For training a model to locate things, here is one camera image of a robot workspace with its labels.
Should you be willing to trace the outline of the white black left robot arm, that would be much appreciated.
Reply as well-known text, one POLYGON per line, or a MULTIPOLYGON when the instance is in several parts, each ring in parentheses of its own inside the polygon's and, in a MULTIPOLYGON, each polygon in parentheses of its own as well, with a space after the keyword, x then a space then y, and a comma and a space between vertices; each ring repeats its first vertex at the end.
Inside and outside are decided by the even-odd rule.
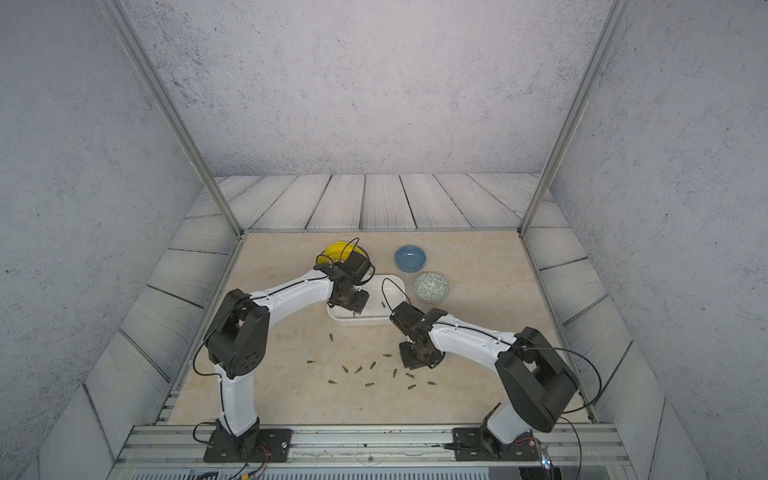
POLYGON ((374 272, 368 261, 352 267, 326 262, 277 287, 226 294, 203 342, 218 378, 224 431, 239 439, 257 427, 253 373, 266 356, 270 328, 315 303, 362 312, 369 294, 361 287, 374 272))

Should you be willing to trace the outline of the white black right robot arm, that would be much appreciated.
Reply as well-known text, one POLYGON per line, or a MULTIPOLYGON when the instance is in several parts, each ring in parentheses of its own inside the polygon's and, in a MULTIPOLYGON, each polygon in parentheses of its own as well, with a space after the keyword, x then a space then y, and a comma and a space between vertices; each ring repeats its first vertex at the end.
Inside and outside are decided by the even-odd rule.
POLYGON ((482 448, 501 453, 533 430, 549 433, 579 390, 577 376, 538 330, 501 332, 462 321, 444 310, 424 313, 400 303, 390 321, 407 337, 399 344, 405 368, 434 368, 455 354, 496 372, 507 400, 484 418, 482 448))

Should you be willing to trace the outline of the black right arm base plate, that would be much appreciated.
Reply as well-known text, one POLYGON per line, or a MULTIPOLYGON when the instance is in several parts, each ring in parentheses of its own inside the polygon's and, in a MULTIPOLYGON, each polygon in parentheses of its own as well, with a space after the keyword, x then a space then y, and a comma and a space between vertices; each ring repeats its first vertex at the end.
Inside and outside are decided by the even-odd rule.
POLYGON ((541 459, 538 440, 531 431, 524 431, 504 443, 485 427, 457 427, 452 430, 452 441, 444 448, 453 451, 457 461, 536 462, 541 459))

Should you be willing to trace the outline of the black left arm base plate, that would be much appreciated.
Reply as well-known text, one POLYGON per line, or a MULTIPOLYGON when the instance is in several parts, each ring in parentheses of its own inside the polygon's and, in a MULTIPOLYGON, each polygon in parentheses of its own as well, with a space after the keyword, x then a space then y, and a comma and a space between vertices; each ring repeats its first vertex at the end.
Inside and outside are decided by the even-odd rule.
POLYGON ((203 455, 205 463, 285 463, 291 447, 293 431, 284 428, 261 428, 255 425, 242 436, 235 437, 217 424, 203 455))

